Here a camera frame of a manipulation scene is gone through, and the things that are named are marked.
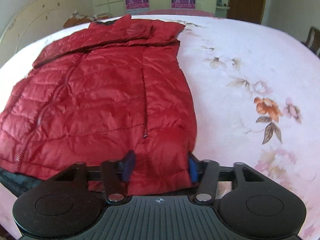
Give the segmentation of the orange striped folded cloth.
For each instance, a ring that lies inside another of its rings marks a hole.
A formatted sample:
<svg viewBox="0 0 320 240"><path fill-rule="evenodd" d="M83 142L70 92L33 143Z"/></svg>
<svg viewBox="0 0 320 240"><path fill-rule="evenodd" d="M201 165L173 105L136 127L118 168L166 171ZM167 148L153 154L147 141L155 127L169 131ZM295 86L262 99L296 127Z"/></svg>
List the orange striped folded cloth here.
<svg viewBox="0 0 320 240"><path fill-rule="evenodd" d="M73 14L69 17L69 19L63 24L63 28L70 28L76 25L81 25L85 23L97 22L105 19L111 18L112 15L110 13L101 14L101 15L83 15L78 13L77 10L73 12Z"/></svg>

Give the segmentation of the wooden chair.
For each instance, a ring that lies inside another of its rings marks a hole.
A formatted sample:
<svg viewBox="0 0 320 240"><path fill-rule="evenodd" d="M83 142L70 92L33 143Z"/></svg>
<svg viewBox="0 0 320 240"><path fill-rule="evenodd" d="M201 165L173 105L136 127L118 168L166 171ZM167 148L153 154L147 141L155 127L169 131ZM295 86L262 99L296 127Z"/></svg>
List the wooden chair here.
<svg viewBox="0 0 320 240"><path fill-rule="evenodd" d="M308 37L305 42L302 42L304 46L309 48L317 57L320 54L320 31L316 27L311 27Z"/></svg>

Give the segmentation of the white floral bed quilt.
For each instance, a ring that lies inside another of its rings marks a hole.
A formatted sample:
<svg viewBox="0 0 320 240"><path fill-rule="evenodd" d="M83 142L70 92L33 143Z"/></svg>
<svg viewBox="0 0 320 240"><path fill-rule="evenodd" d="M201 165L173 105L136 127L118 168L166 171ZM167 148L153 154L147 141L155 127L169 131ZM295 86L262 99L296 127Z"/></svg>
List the white floral bed quilt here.
<svg viewBox="0 0 320 240"><path fill-rule="evenodd" d="M304 202L299 236L319 239L319 58L290 35L262 25L197 16L131 17L184 25L177 60L196 116L191 153L235 168L234 190L216 190L225 196L221 210L231 212L224 219L235 221L241 182L256 183L258 171ZM13 56L1 68L1 112L46 46L91 23L45 37Z"/></svg>

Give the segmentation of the brown wooden door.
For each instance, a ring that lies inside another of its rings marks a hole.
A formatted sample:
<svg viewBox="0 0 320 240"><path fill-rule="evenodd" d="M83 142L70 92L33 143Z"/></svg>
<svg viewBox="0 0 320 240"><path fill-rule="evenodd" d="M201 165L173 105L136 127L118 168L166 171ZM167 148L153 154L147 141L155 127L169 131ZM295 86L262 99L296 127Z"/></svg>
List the brown wooden door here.
<svg viewBox="0 0 320 240"><path fill-rule="evenodd" d="M266 0L229 0L227 18L261 24Z"/></svg>

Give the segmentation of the pink bed sheet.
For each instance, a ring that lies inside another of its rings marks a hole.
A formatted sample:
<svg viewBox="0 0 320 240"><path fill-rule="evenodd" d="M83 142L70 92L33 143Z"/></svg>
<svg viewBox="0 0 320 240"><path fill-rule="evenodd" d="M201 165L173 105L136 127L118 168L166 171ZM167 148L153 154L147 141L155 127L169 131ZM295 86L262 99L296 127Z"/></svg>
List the pink bed sheet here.
<svg viewBox="0 0 320 240"><path fill-rule="evenodd" d="M211 12L195 9L161 9L149 10L140 12L139 15L185 15L185 16L200 16L200 17L214 17Z"/></svg>

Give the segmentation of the cream arched headboard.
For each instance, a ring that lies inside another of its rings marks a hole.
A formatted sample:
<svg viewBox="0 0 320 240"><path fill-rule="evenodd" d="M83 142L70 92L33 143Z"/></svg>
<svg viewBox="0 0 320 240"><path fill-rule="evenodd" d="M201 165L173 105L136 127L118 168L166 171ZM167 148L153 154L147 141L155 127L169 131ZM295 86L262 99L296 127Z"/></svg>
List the cream arched headboard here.
<svg viewBox="0 0 320 240"><path fill-rule="evenodd" d="M60 31L79 0L36 0L16 14L1 36L1 57L7 61L27 45Z"/></svg>

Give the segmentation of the red quilted puffer jacket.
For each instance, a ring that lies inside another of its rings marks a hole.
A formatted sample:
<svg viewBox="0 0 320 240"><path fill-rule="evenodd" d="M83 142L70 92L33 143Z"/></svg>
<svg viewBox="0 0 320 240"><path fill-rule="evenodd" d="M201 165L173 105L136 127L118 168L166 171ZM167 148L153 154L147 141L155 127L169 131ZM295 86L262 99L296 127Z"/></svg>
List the red quilted puffer jacket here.
<svg viewBox="0 0 320 240"><path fill-rule="evenodd" d="M183 29L127 15L46 46L1 112L1 168L46 180L132 151L129 194L190 187L197 126L177 60Z"/></svg>

